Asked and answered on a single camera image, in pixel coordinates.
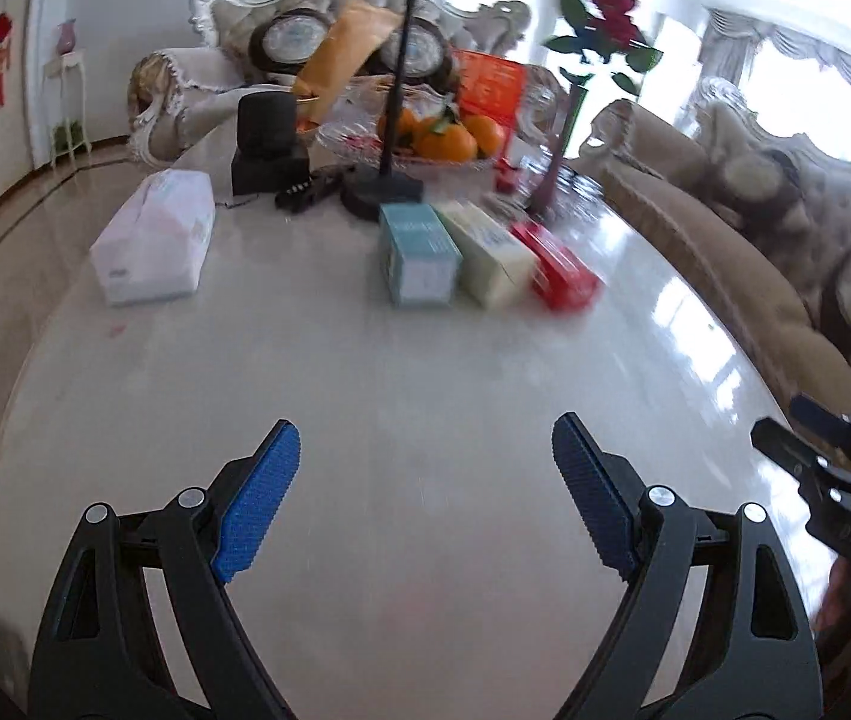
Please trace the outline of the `beige sofa right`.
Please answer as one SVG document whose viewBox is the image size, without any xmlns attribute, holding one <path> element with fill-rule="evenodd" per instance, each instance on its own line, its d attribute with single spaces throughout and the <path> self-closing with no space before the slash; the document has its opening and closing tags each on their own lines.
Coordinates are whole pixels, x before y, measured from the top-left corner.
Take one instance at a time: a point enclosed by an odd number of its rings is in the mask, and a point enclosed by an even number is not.
<svg viewBox="0 0 851 720">
<path fill-rule="evenodd" d="M 806 394 L 851 413 L 851 356 L 819 325 L 823 282 L 851 249 L 851 163 L 721 99 L 700 106 L 692 135 L 619 99 L 575 166 L 702 296 L 778 403 Z"/>
</svg>

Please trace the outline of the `red carton box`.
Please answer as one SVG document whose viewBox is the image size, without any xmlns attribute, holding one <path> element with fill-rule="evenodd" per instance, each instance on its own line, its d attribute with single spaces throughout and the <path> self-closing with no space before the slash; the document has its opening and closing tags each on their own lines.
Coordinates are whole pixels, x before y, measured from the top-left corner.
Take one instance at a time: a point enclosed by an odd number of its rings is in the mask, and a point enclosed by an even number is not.
<svg viewBox="0 0 851 720">
<path fill-rule="evenodd" d="M 571 314 L 593 307 L 604 283 L 567 244 L 535 221 L 513 223 L 510 232 L 536 255 L 533 289 L 547 309 Z"/>
</svg>

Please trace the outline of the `ornate marble coffee table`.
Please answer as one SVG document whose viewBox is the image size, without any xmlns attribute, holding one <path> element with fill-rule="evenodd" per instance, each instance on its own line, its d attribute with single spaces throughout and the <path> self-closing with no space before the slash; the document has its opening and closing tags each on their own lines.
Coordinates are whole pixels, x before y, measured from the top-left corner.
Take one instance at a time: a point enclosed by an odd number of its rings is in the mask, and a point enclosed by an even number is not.
<svg viewBox="0 0 851 720">
<path fill-rule="evenodd" d="M 624 590 L 552 461 L 567 411 L 690 504 L 762 504 L 820 600 L 830 553 L 795 483 L 750 447 L 775 400 L 617 216 L 575 234 L 606 285 L 575 316 L 399 309 L 372 226 L 266 200 L 220 211 L 196 294 L 119 309 L 87 252 L 139 177 L 87 172 L 10 239 L 66 263 L 0 429 L 0 619 L 25 637 L 87 505 L 167 504 L 279 419 L 300 429 L 302 466 L 230 594 L 302 717 L 557 712 Z"/>
</svg>

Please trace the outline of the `cream white carton box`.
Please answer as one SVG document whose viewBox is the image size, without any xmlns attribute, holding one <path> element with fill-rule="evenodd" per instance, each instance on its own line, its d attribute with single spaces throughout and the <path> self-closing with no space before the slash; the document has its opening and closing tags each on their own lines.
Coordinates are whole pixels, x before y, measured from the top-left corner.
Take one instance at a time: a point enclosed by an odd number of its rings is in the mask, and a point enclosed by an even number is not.
<svg viewBox="0 0 851 720">
<path fill-rule="evenodd" d="M 537 257 L 505 224 L 473 203 L 435 203 L 434 211 L 461 252 L 462 289 L 477 304 L 501 309 L 531 291 Z"/>
</svg>

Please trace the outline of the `teal carton box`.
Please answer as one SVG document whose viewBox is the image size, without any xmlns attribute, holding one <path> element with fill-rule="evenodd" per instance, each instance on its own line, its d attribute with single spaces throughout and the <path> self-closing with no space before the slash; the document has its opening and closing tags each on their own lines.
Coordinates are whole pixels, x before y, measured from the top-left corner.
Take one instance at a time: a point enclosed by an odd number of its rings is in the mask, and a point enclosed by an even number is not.
<svg viewBox="0 0 851 720">
<path fill-rule="evenodd" d="M 394 305 L 450 304 L 462 255 L 430 205 L 383 205 L 380 252 L 384 282 Z"/>
</svg>

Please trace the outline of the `white tissue pack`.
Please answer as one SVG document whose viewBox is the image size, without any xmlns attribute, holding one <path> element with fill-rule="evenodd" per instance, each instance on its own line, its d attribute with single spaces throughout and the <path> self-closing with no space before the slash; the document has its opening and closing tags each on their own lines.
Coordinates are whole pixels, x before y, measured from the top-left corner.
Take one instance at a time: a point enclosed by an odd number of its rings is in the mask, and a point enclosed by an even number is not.
<svg viewBox="0 0 851 720">
<path fill-rule="evenodd" d="M 196 293 L 214 224 L 206 172 L 167 169 L 146 177 L 90 247 L 105 301 L 129 305 Z"/>
</svg>

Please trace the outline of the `glass fruit tray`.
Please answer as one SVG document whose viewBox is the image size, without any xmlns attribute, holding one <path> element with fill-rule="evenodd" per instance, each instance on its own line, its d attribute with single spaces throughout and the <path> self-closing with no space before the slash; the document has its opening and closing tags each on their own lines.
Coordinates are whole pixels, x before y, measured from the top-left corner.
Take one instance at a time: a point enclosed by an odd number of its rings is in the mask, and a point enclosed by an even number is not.
<svg viewBox="0 0 851 720">
<path fill-rule="evenodd" d="M 386 146 L 391 80 L 370 76 L 347 88 L 318 142 L 344 160 L 377 167 Z M 505 161 L 518 133 L 524 86 L 485 85 L 437 93 L 428 85 L 402 90 L 394 125 L 394 169 L 487 167 Z"/>
</svg>

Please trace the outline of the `orange fruit right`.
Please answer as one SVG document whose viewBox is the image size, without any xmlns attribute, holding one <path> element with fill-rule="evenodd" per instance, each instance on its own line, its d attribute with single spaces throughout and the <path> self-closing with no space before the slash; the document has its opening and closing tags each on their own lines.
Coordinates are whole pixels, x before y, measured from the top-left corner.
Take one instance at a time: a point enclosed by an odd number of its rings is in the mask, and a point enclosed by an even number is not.
<svg viewBox="0 0 851 720">
<path fill-rule="evenodd" d="M 498 156 L 506 141 L 507 130 L 487 115 L 430 117 L 420 122 L 412 149 L 423 160 L 459 164 Z"/>
</svg>

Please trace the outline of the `orange fruit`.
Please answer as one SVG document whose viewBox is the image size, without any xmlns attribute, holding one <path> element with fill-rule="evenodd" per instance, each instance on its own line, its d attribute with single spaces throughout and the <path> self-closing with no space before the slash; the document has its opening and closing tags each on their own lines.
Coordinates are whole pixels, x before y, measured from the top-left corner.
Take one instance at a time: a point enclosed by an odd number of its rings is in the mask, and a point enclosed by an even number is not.
<svg viewBox="0 0 851 720">
<path fill-rule="evenodd" d="M 412 143 L 419 132 L 420 119 L 409 107 L 403 107 L 394 122 L 394 146 L 399 149 L 411 149 Z M 383 112 L 377 122 L 377 135 L 380 142 L 386 142 L 386 130 L 388 130 L 388 114 Z"/>
<path fill-rule="evenodd" d="M 506 141 L 507 130 L 487 115 L 430 117 L 420 122 L 412 149 L 423 160 L 459 164 L 498 156 Z"/>
</svg>

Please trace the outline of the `red rose in vase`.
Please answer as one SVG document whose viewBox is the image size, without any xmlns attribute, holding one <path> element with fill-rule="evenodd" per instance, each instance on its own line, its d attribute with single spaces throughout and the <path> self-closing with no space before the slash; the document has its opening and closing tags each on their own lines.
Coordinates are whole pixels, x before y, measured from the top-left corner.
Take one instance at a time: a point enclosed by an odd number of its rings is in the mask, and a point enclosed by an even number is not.
<svg viewBox="0 0 851 720">
<path fill-rule="evenodd" d="M 567 32 L 547 37 L 544 47 L 564 57 L 558 73 L 569 89 L 558 115 L 560 128 L 549 142 L 549 165 L 526 206 L 533 220 L 544 221 L 557 200 L 565 153 L 594 83 L 614 85 L 637 99 L 645 76 L 663 59 L 663 52 L 633 20 L 637 7 L 638 0 L 558 0 Z"/>
</svg>

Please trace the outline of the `red greeting sign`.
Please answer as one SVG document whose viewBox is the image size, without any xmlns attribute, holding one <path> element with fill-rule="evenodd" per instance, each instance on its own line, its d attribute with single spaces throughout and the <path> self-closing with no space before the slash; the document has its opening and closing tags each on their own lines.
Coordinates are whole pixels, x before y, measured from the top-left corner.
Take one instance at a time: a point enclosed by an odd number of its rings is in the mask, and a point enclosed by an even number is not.
<svg viewBox="0 0 851 720">
<path fill-rule="evenodd" d="M 459 110 L 487 115 L 503 127 L 513 128 L 526 86 L 526 67 L 496 55 L 459 49 Z"/>
</svg>

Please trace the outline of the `orange fruit left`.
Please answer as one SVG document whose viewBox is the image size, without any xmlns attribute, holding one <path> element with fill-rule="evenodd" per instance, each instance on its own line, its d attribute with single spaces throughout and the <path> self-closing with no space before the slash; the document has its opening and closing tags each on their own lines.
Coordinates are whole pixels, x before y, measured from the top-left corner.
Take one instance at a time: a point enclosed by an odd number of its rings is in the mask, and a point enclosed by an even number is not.
<svg viewBox="0 0 851 720">
<path fill-rule="evenodd" d="M 403 107 L 394 122 L 394 146 L 399 149 L 411 149 L 412 143 L 419 132 L 420 119 L 409 107 Z M 388 130 L 388 114 L 383 112 L 377 122 L 377 135 L 380 142 L 386 142 L 386 130 Z"/>
</svg>

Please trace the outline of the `black phone stand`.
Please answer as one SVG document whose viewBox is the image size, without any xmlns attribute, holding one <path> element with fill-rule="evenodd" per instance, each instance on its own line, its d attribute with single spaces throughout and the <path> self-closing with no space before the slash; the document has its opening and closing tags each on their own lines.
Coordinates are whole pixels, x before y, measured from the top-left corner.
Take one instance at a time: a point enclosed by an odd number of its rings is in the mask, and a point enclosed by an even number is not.
<svg viewBox="0 0 851 720">
<path fill-rule="evenodd" d="M 380 211 L 391 203 L 420 203 L 423 183 L 419 179 L 394 171 L 394 146 L 398 139 L 399 117 L 404 91 L 405 57 L 409 46 L 412 18 L 420 0 L 405 0 L 404 16 L 399 33 L 398 57 L 393 70 L 393 84 L 386 99 L 386 125 L 380 138 L 380 162 L 377 169 L 368 164 L 355 164 L 344 169 L 341 182 L 341 203 L 345 211 L 357 220 L 377 223 Z"/>
</svg>

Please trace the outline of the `black speaker base box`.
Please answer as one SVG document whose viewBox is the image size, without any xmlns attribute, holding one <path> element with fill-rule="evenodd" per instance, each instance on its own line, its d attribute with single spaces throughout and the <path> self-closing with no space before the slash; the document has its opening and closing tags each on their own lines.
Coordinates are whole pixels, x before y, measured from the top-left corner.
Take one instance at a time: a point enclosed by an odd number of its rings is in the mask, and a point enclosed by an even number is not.
<svg viewBox="0 0 851 720">
<path fill-rule="evenodd" d="M 237 149 L 231 160 L 231 193 L 235 197 L 277 193 L 308 181 L 311 174 L 308 149 L 303 146 L 279 151 L 270 158 L 253 158 Z"/>
</svg>

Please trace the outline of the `black remote control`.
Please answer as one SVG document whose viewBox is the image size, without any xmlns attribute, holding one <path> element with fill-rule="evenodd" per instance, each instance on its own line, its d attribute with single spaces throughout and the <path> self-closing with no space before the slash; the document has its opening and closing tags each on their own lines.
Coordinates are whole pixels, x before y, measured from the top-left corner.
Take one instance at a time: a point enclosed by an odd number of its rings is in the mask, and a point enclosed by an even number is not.
<svg viewBox="0 0 851 720">
<path fill-rule="evenodd" d="M 331 166 L 320 167 L 311 172 L 308 179 L 295 182 L 281 192 L 277 192 L 274 205 L 277 210 L 285 211 L 289 215 L 302 215 L 332 193 L 339 192 L 344 185 L 345 177 L 354 172 L 354 164 L 347 166 L 331 164 Z"/>
</svg>

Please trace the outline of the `black round speaker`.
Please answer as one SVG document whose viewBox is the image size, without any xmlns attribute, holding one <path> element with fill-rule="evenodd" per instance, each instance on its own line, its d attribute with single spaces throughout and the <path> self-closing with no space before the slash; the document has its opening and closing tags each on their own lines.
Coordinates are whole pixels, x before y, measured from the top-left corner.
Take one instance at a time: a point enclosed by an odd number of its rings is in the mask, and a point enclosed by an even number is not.
<svg viewBox="0 0 851 720">
<path fill-rule="evenodd" d="M 297 145 L 297 99 L 284 91 L 243 96 L 236 108 L 236 146 L 247 158 L 266 158 Z"/>
</svg>

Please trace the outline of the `white side stand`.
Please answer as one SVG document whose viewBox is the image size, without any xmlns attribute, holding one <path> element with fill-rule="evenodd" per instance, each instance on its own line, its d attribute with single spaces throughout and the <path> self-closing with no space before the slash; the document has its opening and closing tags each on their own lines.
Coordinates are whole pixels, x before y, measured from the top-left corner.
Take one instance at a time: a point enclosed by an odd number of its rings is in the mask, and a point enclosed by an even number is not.
<svg viewBox="0 0 851 720">
<path fill-rule="evenodd" d="M 53 171 L 63 164 L 77 171 L 80 158 L 92 154 L 84 50 L 71 50 L 44 64 L 41 102 Z"/>
</svg>

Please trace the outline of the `yellow paper bag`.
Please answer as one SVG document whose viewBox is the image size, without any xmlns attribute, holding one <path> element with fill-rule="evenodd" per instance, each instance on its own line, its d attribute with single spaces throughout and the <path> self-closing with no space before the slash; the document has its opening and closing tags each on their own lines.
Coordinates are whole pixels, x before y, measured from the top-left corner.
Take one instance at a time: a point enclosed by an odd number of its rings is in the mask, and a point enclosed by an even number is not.
<svg viewBox="0 0 851 720">
<path fill-rule="evenodd" d="M 370 55 L 401 26 L 402 16 L 365 0 L 350 0 L 292 85 L 295 98 L 306 99 L 305 121 L 321 124 L 345 87 Z"/>
</svg>

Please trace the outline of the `pink vase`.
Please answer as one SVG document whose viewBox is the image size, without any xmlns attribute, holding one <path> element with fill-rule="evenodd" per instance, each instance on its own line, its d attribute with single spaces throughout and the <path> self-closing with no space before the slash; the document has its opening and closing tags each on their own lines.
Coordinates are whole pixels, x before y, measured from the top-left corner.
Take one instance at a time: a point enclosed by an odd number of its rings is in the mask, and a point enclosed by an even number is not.
<svg viewBox="0 0 851 720">
<path fill-rule="evenodd" d="M 59 25 L 58 42 L 56 43 L 56 52 L 59 55 L 71 54 L 76 50 L 77 34 L 76 21 L 66 20 Z"/>
</svg>

